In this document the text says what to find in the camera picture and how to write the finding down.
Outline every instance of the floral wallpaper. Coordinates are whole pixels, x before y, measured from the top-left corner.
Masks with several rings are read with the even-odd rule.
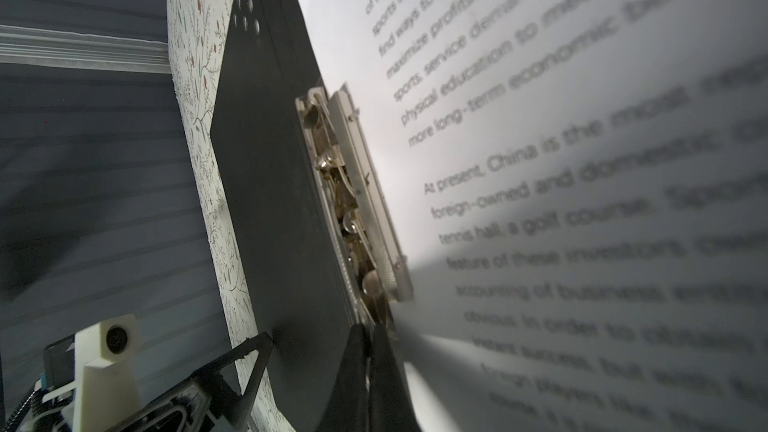
[[[168,54],[226,326],[235,346],[258,331],[209,134],[231,7],[232,0],[168,0]],[[254,352],[236,362],[242,388],[255,358]],[[251,415],[258,432],[293,432],[275,406],[266,372]]]

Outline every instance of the binder mechanism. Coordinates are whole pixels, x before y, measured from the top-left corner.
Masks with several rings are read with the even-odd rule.
[[[413,289],[350,94],[344,86],[328,99],[313,87],[296,110],[352,306],[369,328],[389,326],[389,301]]]

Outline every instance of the white trim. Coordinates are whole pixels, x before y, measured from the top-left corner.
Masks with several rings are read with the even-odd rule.
[[[0,62],[67,69],[170,73],[168,44],[0,25]]]

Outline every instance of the paper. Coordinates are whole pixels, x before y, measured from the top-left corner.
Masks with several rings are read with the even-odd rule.
[[[766,0],[299,1],[460,427],[768,427]]]

